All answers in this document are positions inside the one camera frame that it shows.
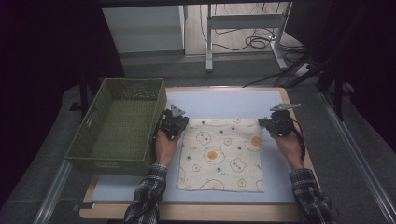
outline metal frame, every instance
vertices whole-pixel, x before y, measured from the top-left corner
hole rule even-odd
[[[212,30],[253,28],[278,28],[276,36],[270,37],[270,45],[279,68],[286,70],[288,67],[280,53],[279,42],[285,30],[290,7],[291,2],[288,2],[282,14],[212,16],[211,5],[207,5],[206,71],[213,70]]]
[[[367,187],[372,192],[376,202],[378,203],[378,206],[381,209],[385,219],[388,223],[396,223],[396,208],[393,205],[391,198],[388,196],[381,182],[379,182],[379,180],[375,177],[375,173],[370,168],[369,163],[364,158],[361,150],[350,134],[345,123],[341,121],[332,110],[332,99],[322,92],[319,95],[325,104],[337,131],[341,134],[341,137],[343,138],[353,161],[356,163],[356,166],[361,172],[361,176],[366,182]]]
[[[33,222],[34,224],[49,223],[56,203],[58,202],[59,197],[64,190],[64,184],[69,177],[71,169],[72,165],[64,160],[58,170],[58,173],[53,179],[51,186],[49,187],[46,198],[44,199],[40,209],[37,212],[35,221]]]

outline green plastic basket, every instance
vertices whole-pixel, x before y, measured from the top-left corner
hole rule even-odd
[[[65,159],[87,174],[146,175],[165,104],[163,79],[105,79]]]

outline light blue table mat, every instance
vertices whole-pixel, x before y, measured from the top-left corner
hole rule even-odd
[[[282,103],[278,91],[179,91],[167,92],[166,107],[173,104],[191,119],[259,119],[270,117],[270,108]],[[177,189],[181,141],[168,167],[163,202],[169,203],[294,203],[290,168],[274,139],[262,131],[262,178],[264,193],[186,191]],[[101,175],[93,202],[130,202],[143,176]]]

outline table surface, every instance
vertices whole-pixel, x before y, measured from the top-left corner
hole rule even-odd
[[[289,104],[289,97],[281,88],[167,88],[167,92],[175,91],[279,91],[283,103]],[[306,152],[304,165],[314,167]],[[92,202],[92,195],[100,175],[93,175],[84,203]],[[128,207],[127,202],[95,203],[93,208],[82,208],[79,213],[83,218],[123,219]],[[264,204],[205,204],[205,203],[162,203],[160,205],[161,220],[205,220],[205,221],[298,221],[299,209],[295,203],[264,203]]]

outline wrist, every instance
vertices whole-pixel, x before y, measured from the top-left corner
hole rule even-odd
[[[165,166],[165,167],[168,167],[169,164],[170,164],[171,162],[168,161],[168,160],[157,159],[157,160],[155,161],[155,163],[156,163],[156,164],[159,164],[159,165],[162,165],[162,166]]]
[[[288,163],[291,170],[304,169],[304,163],[300,158],[294,160],[288,160]]]

